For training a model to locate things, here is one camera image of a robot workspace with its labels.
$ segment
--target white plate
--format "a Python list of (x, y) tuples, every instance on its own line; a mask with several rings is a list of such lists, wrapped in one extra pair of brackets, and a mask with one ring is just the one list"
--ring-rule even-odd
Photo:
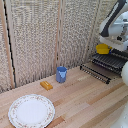
[(16, 128), (44, 128), (53, 120), (54, 114), (55, 109), (49, 99), (31, 94), (14, 101), (8, 117)]

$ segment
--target white robot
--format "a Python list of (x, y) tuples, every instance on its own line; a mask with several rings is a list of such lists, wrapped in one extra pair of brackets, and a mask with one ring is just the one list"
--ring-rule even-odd
[[(120, 51), (128, 50), (128, 0), (118, 0), (100, 25), (100, 42)], [(128, 86), (128, 62), (121, 73)], [(128, 128), (128, 103), (119, 119), (110, 128)]]

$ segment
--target wooden table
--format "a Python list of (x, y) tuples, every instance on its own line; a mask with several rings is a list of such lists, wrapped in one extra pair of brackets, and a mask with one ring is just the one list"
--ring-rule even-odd
[[(52, 90), (40, 86), (44, 80), (53, 85)], [(29, 94), (43, 95), (53, 102), (56, 113), (47, 128), (109, 128), (128, 101), (128, 87), (121, 78), (106, 85), (76, 67), (67, 72), (63, 84), (53, 75), (0, 94), (0, 128), (14, 128), (7, 115), (9, 107)]]

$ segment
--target sponge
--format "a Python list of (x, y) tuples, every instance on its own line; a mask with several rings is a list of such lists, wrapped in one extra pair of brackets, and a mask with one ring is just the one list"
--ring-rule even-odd
[(53, 89), (53, 86), (51, 84), (49, 84), (47, 81), (40, 82), (40, 85), (42, 87), (44, 87), (47, 91), (50, 90), (50, 89)]

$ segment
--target yellow object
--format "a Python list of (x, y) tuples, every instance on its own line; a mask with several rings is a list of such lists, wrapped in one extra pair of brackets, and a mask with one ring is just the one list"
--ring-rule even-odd
[(112, 47), (109, 47), (106, 44), (99, 44), (96, 46), (97, 53), (99, 54), (108, 54), (110, 49), (112, 49)]
[(40, 82), (40, 85), (42, 87), (44, 87), (47, 91), (50, 90), (50, 89), (53, 89), (53, 86), (51, 84), (49, 84), (47, 81)]

